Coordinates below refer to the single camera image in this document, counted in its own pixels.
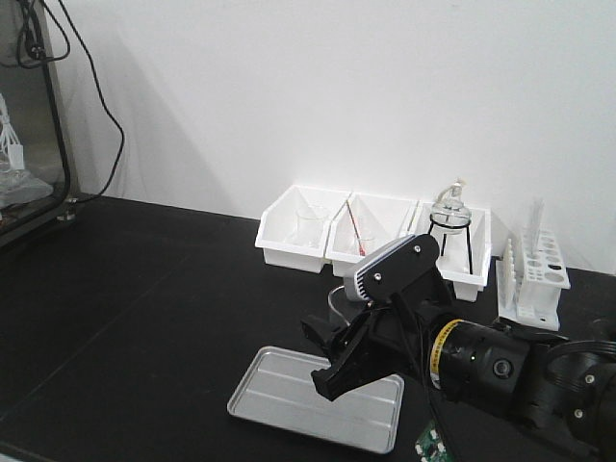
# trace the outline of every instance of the white plastic tray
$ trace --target white plastic tray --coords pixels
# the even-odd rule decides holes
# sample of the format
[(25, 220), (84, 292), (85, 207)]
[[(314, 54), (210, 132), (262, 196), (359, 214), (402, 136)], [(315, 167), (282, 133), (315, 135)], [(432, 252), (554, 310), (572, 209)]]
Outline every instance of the white plastic tray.
[[(375, 251), (393, 239), (405, 236), (417, 208), (417, 200), (387, 197), (354, 192), (348, 200), (351, 211), (362, 236), (366, 226), (373, 237), (371, 248)], [(331, 225), (330, 238), (325, 258), (331, 260), (335, 276), (344, 276), (346, 271), (359, 262), (359, 244), (353, 229), (347, 206), (343, 207)]]
[(390, 375), (331, 402), (310, 372), (325, 358), (275, 346), (259, 350), (229, 399), (229, 414), (323, 440), (384, 454), (394, 448), (404, 380)]
[[(430, 210), (433, 202), (420, 202), (413, 218), (410, 234), (425, 234), (430, 228)], [(489, 209), (469, 207), (471, 217), (471, 249), (473, 274), (469, 274), (469, 257), (466, 247), (466, 231), (457, 236), (448, 236), (445, 255), (439, 257), (436, 266), (443, 277), (453, 282), (455, 296), (461, 300), (476, 301), (477, 293), (488, 284), (488, 271), (492, 255), (492, 227)], [(432, 236), (442, 245), (443, 232), (434, 226)]]
[[(261, 215), (255, 245), (263, 248), (267, 264), (311, 272), (321, 272), (325, 264), (325, 248), (332, 219), (345, 205), (349, 191), (333, 191), (293, 185)], [(327, 208), (323, 232), (316, 246), (294, 242), (297, 231), (296, 211), (301, 206)]]

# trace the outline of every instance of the yellow stripe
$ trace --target yellow stripe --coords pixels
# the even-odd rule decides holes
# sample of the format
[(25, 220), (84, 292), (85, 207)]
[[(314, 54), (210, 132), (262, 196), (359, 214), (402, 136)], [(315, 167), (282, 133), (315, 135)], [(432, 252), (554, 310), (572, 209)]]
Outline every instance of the yellow stripe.
[(447, 340), (447, 337), (453, 330), (453, 328), (458, 325), (462, 320), (453, 320), (449, 321), (445, 324), (445, 327), (441, 329), (439, 335), (436, 336), (436, 340), (434, 341), (434, 346), (432, 347), (432, 352), (430, 353), (430, 372), (439, 373), (439, 362), (441, 361), (441, 352), (443, 351), (443, 345)]

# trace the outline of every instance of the white wall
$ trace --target white wall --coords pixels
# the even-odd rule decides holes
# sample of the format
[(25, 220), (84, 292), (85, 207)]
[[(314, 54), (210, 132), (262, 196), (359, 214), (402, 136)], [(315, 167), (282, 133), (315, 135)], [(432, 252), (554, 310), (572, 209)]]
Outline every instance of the white wall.
[[(461, 176), (496, 251), (543, 197), (568, 266), (616, 271), (612, 0), (65, 2), (129, 137), (110, 195), (257, 218), (293, 182), (430, 198)], [(117, 134), (73, 44), (95, 192)]]

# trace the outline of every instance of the cable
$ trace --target cable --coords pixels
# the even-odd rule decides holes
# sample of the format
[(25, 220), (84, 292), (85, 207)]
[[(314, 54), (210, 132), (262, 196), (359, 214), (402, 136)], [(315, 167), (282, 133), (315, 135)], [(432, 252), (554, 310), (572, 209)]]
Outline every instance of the cable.
[(343, 289), (345, 286), (338, 286), (335, 287), (334, 289), (332, 289), (331, 291), (329, 291), (329, 294), (327, 294), (327, 304), (329, 305), (329, 309), (331, 311), (333, 311), (336, 315), (338, 315), (340, 317), (341, 320), (343, 320), (343, 322), (346, 324), (347, 327), (350, 326), (350, 322), (348, 322), (347, 318), (345, 318), (345, 316), (336, 309), (336, 307), (334, 306), (333, 301), (331, 300), (331, 297), (337, 293), (338, 291), (340, 291), (341, 289)]
[(411, 365), (416, 369), (416, 371), (418, 371), (418, 374), (420, 376), (420, 381), (422, 383), (423, 392), (425, 393), (425, 400), (427, 401), (428, 408), (430, 409), (430, 414), (432, 415), (432, 419), (434, 420), (434, 423), (438, 431), (441, 433), (443, 437), (443, 441), (445, 442), (445, 447), (448, 448), (451, 456), (453, 457), (453, 460), (455, 460), (456, 462), (463, 462), (463, 459), (460, 456), (460, 453), (458, 449), (456, 448), (453, 442), (453, 439), (451, 438), (449, 431), (447, 430), (447, 427), (444, 424), (444, 420), (441, 416), (441, 412), (439, 411), (434, 400), (432, 399), (430, 388), (428, 387), (426, 380), (425, 380), (427, 376), (429, 361), (426, 361), (427, 357), (424, 355), (424, 334), (423, 334), (424, 331), (422, 330), (422, 324), (420, 321), (420, 317), (413, 310), (407, 310), (413, 316), (413, 321), (415, 321), (415, 328), (417, 329), (417, 335), (419, 338), (420, 364), (418, 364), (417, 360), (415, 359), (415, 355), (413, 354), (412, 348), (408, 343), (408, 338), (406, 337), (404, 325), (402, 324), (402, 317), (399, 312), (400, 310), (399, 306), (406, 306), (406, 305), (401, 296), (395, 295), (394, 298), (398, 299), (398, 300), (395, 300), (394, 306), (396, 308), (394, 311), (398, 317), (398, 329), (400, 331), (400, 337), (402, 339), (402, 344), (404, 346), (404, 349), (406, 350), (406, 355), (410, 358)]
[(105, 97), (103, 96), (103, 91), (100, 88), (100, 82), (98, 80), (98, 74), (96, 73), (96, 67), (94, 66), (94, 59), (92, 58), (92, 55), (91, 55), (88, 47), (84, 43), (84, 40), (82, 39), (81, 35), (79, 34), (79, 31), (77, 31), (77, 28), (75, 27), (75, 24), (73, 23), (73, 20), (70, 17), (70, 14), (68, 13), (68, 11), (66, 10), (66, 7), (64, 6), (63, 0), (58, 0), (58, 4), (60, 5), (60, 8), (62, 8), (62, 11), (64, 13), (64, 16), (66, 17), (66, 20), (68, 21), (68, 24), (70, 25), (70, 28), (72, 29), (73, 33), (75, 34), (75, 37), (77, 38), (77, 40), (79, 40), (79, 44), (81, 45), (82, 49), (86, 53), (86, 56), (88, 57), (88, 61), (90, 63), (90, 70), (91, 70), (91, 73), (92, 73), (92, 77), (94, 79), (94, 84), (96, 85), (96, 92), (98, 93), (98, 99), (100, 100), (101, 106), (103, 107), (103, 110), (105, 111), (105, 114), (107, 114), (107, 117), (114, 123), (115, 127), (117, 128), (117, 131), (120, 134), (119, 148), (117, 150), (117, 154), (115, 155), (114, 164), (112, 166), (112, 170), (111, 170), (111, 172), (109, 174), (109, 178), (107, 179), (107, 182), (105, 183), (103, 188), (100, 190), (100, 192), (97, 192), (96, 194), (91, 195), (90, 197), (86, 197), (85, 199), (79, 199), (79, 200), (75, 201), (75, 203), (83, 204), (83, 203), (90, 202), (91, 200), (94, 200), (94, 199), (97, 199), (97, 198), (101, 197), (107, 191), (109, 186), (111, 185), (112, 180), (114, 179), (114, 176), (116, 175), (117, 165), (119, 164), (119, 160), (120, 160), (120, 158), (122, 156), (122, 151), (124, 150), (124, 144), (126, 143), (126, 135), (124, 133), (124, 129), (119, 124), (119, 122), (116, 120), (116, 118), (114, 117), (112, 112), (109, 110), (109, 107), (107, 106), (107, 102), (105, 101)]
[[(23, 16), (23, 25), (21, 26), (19, 34), (17, 35), (17, 47), (15, 50), (15, 59), (17, 61), (17, 65), (24, 69), (36, 69), (38, 67), (42, 67), (49, 63), (61, 61), (65, 59), (66, 57), (68, 57), (68, 55), (70, 54), (70, 41), (68, 40), (68, 35), (66, 34), (66, 31), (64, 30), (64, 28), (62, 27), (62, 25), (60, 24), (56, 16), (47, 7), (44, 0), (39, 0), (39, 1), (44, 7), (45, 11), (49, 14), (49, 16), (52, 18), (52, 20), (56, 24), (56, 27), (58, 27), (58, 29), (60, 30), (60, 33), (62, 34), (64, 38), (64, 43), (66, 45), (66, 51), (61, 56), (58, 56), (58, 57), (52, 56), (52, 57), (47, 58), (45, 56), (45, 50), (40, 44), (43, 42), (42, 32), (40, 30), (40, 24), (39, 24), (39, 19), (37, 18), (37, 13), (34, 10), (34, 6), (37, 0), (31, 0), (30, 3), (27, 4), (27, 8), (24, 6), (27, 0), (18, 0), (18, 1), (19, 1), (19, 6), (21, 7), (21, 14)], [(30, 31), (30, 28), (28, 27), (28, 24), (30, 23), (31, 20), (35, 28), (36, 37), (33, 36), (32, 31)], [(31, 53), (36, 54), (36, 56), (33, 58), (34, 64), (24, 63), (22, 61), (21, 59), (22, 43), (24, 43), (26, 47), (30, 50), (29, 52), (28, 50), (26, 50), (26, 52), (28, 53), (28, 56), (33, 58)]]

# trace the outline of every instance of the black countertop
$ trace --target black countertop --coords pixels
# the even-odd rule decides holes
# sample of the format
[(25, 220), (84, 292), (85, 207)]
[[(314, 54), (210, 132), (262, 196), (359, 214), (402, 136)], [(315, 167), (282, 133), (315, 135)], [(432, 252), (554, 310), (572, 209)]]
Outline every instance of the black countertop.
[[(263, 346), (313, 354), (299, 320), (327, 316), (340, 284), (268, 266), (258, 221), (102, 198), (69, 225), (0, 249), (0, 451), (25, 461), (409, 461), (428, 421), (406, 381), (396, 447), (374, 455), (227, 414)], [(616, 306), (616, 279), (569, 270), (562, 332)], [(494, 270), (473, 321), (496, 315)], [(464, 404), (442, 402), (455, 443), (474, 461), (565, 462)]]

